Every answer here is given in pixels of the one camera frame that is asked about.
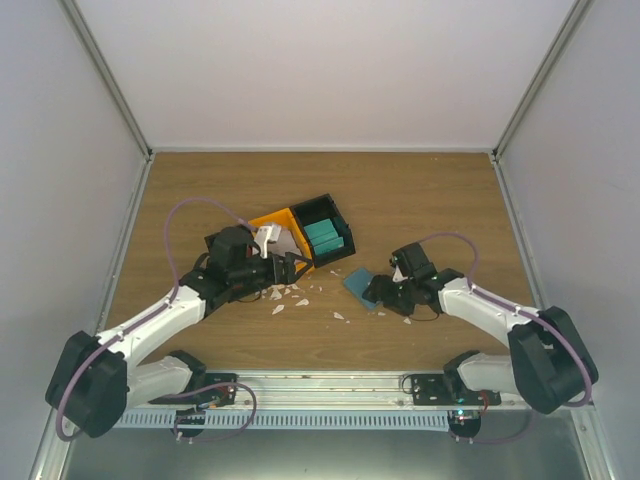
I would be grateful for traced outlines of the teal card holder wallet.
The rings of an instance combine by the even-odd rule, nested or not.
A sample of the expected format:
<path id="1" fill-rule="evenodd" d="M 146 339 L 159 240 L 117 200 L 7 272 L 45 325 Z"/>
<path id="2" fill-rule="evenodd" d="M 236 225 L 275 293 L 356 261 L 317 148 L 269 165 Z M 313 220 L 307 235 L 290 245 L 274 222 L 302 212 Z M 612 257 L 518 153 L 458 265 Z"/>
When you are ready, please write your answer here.
<path id="1" fill-rule="evenodd" d="M 349 291 L 356 300 L 369 311 L 374 310 L 380 304 L 379 301 L 372 302 L 364 297 L 364 293 L 370 286 L 373 278 L 373 273 L 364 267 L 360 267 L 343 279 L 343 285 L 346 290 Z"/>

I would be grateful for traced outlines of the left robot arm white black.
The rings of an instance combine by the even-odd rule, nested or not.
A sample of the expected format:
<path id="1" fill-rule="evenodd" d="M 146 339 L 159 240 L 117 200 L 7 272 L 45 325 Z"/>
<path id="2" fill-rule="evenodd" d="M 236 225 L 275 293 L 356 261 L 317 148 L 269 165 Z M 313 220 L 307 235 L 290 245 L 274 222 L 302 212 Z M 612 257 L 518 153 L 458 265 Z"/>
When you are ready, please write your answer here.
<path id="1" fill-rule="evenodd" d="M 96 335 L 79 331 L 66 341 L 45 393 L 61 440 L 75 438 L 66 433 L 66 421 L 78 434 L 97 438 L 140 404 L 161 397 L 201 400 L 206 380 L 197 359 L 183 352 L 149 365 L 144 359 L 225 304 L 294 284 L 313 266 L 310 247 L 275 223 L 227 227 L 205 243 L 206 252 L 155 304 L 118 327 Z"/>

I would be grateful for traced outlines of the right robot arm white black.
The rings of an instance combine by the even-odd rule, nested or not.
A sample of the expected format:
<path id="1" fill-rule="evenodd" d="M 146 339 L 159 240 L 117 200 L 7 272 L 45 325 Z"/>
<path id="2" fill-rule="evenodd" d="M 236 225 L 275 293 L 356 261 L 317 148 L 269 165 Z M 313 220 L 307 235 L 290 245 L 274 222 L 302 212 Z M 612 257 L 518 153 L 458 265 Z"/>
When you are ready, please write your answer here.
<path id="1" fill-rule="evenodd" d="M 464 405 L 488 390 L 520 396 L 533 410 L 550 414 L 590 402 L 597 367 L 570 315 L 557 306 L 522 306 L 479 287 L 451 268 L 439 270 L 418 243 L 392 253 L 392 274 L 375 275 L 362 297 L 408 317 L 426 306 L 490 335 L 508 352 L 470 350 L 443 368 L 443 393 Z"/>

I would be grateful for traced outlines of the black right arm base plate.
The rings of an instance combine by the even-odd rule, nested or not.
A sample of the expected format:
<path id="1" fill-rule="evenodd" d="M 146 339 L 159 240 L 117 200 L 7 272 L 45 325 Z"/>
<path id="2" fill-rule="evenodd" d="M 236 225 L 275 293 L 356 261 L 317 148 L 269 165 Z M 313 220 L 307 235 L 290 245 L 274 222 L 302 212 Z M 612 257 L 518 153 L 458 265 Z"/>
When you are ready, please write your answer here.
<path id="1" fill-rule="evenodd" d="M 494 406 L 501 404 L 501 396 L 493 391 L 473 391 L 460 381 L 443 373 L 411 373 L 399 381 L 403 393 L 410 395 L 415 406 Z"/>

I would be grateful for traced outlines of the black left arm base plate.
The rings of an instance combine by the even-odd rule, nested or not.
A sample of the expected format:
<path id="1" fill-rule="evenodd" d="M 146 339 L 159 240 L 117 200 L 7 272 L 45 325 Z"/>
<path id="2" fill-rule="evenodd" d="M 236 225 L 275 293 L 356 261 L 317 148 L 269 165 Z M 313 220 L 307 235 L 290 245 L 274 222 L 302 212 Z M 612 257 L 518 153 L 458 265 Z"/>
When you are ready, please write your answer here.
<path id="1" fill-rule="evenodd" d="M 193 392 L 219 383 L 235 383 L 237 380 L 238 375 L 235 373 L 206 372 L 204 374 L 194 375 L 183 390 L 183 393 Z M 222 407 L 233 405 L 235 402 L 235 395 L 234 386 L 221 386 L 208 389 L 189 397 L 169 399 L 169 402 L 175 404 L 192 404 L 196 406 L 207 404 Z"/>

